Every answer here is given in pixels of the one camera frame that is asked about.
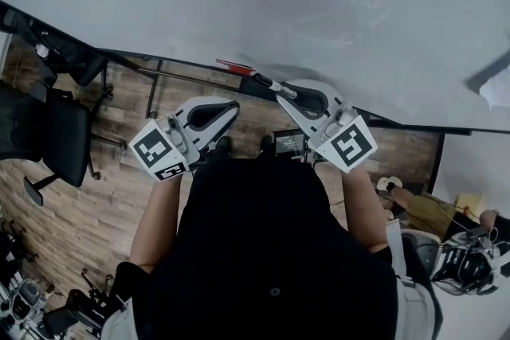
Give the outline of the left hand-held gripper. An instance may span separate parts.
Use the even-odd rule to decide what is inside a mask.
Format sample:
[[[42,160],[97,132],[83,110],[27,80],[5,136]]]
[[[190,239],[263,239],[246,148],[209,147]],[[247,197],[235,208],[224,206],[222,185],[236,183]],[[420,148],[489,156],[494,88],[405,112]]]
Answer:
[[[239,114],[239,103],[217,96],[196,96],[178,113],[160,121],[151,119],[129,147],[143,168],[163,182],[194,170],[203,162],[204,149],[217,142]]]

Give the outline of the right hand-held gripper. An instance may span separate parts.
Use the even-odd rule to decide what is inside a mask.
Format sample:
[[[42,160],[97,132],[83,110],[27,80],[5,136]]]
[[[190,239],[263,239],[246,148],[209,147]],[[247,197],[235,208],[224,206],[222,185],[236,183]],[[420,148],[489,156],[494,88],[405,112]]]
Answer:
[[[341,103],[325,121],[339,99],[330,84],[299,79],[286,81],[284,86],[293,90],[296,97],[277,95],[277,102],[309,137],[308,146],[341,171],[351,172],[377,151],[363,117],[350,104]]]

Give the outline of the white marker with black cap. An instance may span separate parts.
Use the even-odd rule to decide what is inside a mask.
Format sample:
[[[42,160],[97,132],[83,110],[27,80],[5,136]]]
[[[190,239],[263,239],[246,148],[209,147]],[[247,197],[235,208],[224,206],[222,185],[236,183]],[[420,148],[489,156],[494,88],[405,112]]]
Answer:
[[[262,85],[275,93],[287,96],[291,100],[294,100],[297,97],[296,91],[258,72],[253,74],[253,80],[259,85]]]

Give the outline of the person's right forearm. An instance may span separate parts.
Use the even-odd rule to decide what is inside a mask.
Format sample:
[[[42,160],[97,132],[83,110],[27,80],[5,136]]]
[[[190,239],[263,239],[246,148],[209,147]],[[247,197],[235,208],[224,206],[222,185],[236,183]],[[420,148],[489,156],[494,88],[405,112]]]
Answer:
[[[386,248],[387,217],[365,167],[342,173],[342,187],[349,233],[372,253]]]

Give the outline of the person's left forearm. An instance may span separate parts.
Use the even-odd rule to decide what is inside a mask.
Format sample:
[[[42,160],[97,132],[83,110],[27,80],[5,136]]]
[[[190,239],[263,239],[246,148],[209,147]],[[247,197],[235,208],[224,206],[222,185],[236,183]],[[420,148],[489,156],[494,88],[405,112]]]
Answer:
[[[174,246],[182,175],[156,182],[131,245],[129,261],[150,274]]]

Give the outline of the person's left black shoe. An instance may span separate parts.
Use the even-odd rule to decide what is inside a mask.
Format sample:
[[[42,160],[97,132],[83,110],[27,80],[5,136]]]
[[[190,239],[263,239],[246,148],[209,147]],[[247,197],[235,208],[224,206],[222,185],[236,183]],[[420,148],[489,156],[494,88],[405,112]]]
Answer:
[[[222,136],[216,144],[216,152],[224,156],[230,156],[233,150],[233,140],[230,136]]]

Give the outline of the black display device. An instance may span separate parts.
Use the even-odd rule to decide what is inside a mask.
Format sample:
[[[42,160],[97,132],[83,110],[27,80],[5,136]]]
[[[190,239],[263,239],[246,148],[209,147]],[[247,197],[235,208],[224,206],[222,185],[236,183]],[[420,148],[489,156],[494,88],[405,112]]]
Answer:
[[[308,136],[301,129],[273,132],[274,153],[279,158],[303,162],[309,152]]]

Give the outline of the red tape strips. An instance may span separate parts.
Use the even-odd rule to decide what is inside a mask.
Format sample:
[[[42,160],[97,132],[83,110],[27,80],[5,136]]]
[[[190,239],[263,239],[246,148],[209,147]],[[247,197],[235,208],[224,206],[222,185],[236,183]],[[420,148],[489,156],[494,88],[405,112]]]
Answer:
[[[240,75],[240,76],[251,76],[255,72],[255,70],[253,68],[251,68],[247,65],[238,64],[238,63],[232,62],[232,61],[216,59],[215,63],[218,68],[224,69],[228,72],[231,72],[233,74]]]

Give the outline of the person in dark shirt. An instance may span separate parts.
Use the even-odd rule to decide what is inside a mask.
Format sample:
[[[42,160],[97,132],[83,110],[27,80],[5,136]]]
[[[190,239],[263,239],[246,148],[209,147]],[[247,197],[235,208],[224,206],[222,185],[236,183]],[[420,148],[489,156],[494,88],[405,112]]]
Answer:
[[[175,242],[132,297],[139,340],[394,340],[396,276],[303,163],[194,176]]]

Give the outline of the black bag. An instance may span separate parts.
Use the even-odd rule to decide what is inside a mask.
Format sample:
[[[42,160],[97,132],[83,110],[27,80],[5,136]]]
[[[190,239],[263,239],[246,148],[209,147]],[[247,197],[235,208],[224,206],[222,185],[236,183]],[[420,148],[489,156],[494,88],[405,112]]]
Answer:
[[[31,26],[28,29],[20,29],[19,34],[35,52],[38,44],[44,45],[49,50],[49,55],[45,59],[37,55],[40,61],[40,77],[49,87],[54,86],[57,76],[63,73],[69,74],[81,87],[87,87],[101,75],[101,86],[106,88],[108,61],[102,56],[49,29]]]

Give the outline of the crumpled white paper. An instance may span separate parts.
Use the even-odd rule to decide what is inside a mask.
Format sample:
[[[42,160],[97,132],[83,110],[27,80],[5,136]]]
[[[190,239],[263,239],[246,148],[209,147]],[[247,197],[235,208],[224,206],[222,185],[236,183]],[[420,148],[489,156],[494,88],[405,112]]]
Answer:
[[[485,98],[490,108],[510,108],[510,66],[487,80],[479,94]]]

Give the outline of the yellow paper pad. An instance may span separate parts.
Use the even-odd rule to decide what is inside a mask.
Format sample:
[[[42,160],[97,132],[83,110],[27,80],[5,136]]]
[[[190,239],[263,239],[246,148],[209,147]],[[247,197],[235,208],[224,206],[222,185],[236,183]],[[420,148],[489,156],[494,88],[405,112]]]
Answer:
[[[481,213],[487,208],[485,196],[474,193],[457,195],[454,204],[458,212],[463,213],[473,221],[478,221]]]

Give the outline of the black swivel chair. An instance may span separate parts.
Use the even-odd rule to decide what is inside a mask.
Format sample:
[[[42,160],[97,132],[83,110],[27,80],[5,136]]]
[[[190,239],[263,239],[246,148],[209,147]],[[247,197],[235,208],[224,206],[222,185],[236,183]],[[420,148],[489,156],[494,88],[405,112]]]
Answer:
[[[47,338],[62,336],[77,323],[89,328],[88,332],[98,338],[107,318],[113,314],[115,302],[109,296],[109,289],[114,276],[107,274],[103,286],[98,287],[88,278],[87,268],[83,268],[80,275],[88,285],[88,294],[73,289],[63,307],[43,314],[37,328]]]

